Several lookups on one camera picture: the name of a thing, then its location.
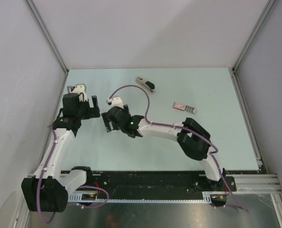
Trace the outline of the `beige black stapler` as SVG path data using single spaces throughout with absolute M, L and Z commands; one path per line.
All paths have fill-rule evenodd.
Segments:
M 136 83 L 142 86 L 146 91 L 151 94 L 156 92 L 155 84 L 141 77 L 136 78 Z

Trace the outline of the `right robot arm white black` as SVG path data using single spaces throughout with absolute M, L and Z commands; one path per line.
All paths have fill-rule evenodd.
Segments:
M 102 117 L 108 132 L 120 130 L 131 138 L 158 137 L 177 142 L 187 157 L 199 161 L 212 190 L 220 190 L 225 185 L 225 169 L 214 156 L 218 149 L 212 144 L 210 134 L 194 119 L 186 118 L 178 124 L 155 123 L 117 106 Z

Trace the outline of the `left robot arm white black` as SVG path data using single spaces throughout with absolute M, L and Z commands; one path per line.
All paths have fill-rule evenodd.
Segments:
M 97 97 L 93 95 L 91 100 L 93 107 L 84 92 L 63 95 L 62 107 L 49 127 L 52 138 L 46 153 L 32 177 L 24 178 L 21 184 L 30 211 L 63 212 L 71 193 L 93 186 L 92 170 L 87 166 L 75 166 L 66 177 L 61 177 L 62 163 L 82 120 L 100 117 Z

